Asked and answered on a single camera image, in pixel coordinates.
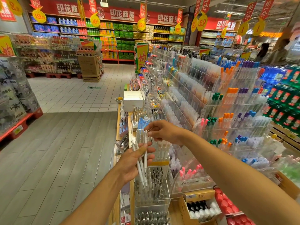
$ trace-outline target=red bottle cap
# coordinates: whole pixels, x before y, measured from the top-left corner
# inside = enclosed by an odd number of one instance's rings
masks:
[[[240,216],[240,218],[241,218],[241,220],[242,220],[244,223],[247,222],[247,216],[242,215],[242,216]]]
[[[239,212],[240,210],[235,206],[235,205],[233,205],[232,207],[232,210],[234,211],[234,212]]]
[[[241,223],[242,222],[239,217],[235,217],[234,220],[235,220],[236,223]]]
[[[234,205],[233,203],[232,203],[232,201],[231,200],[227,200],[227,203],[228,203],[228,205],[231,207],[232,205]]]
[[[228,197],[224,193],[223,193],[223,197],[224,197],[225,200],[228,199]]]
[[[224,200],[224,197],[222,194],[218,193],[217,196],[216,196],[216,200],[221,202],[222,200]]]
[[[235,225],[235,221],[232,218],[227,219],[227,224],[228,225]]]
[[[227,201],[223,200],[223,201],[221,202],[221,207],[222,207],[223,209],[226,209],[226,208],[228,207]]]
[[[222,193],[220,189],[215,189],[216,193]]]
[[[226,210],[225,210],[225,213],[230,214],[230,213],[233,213],[233,211],[230,207],[227,207]]]

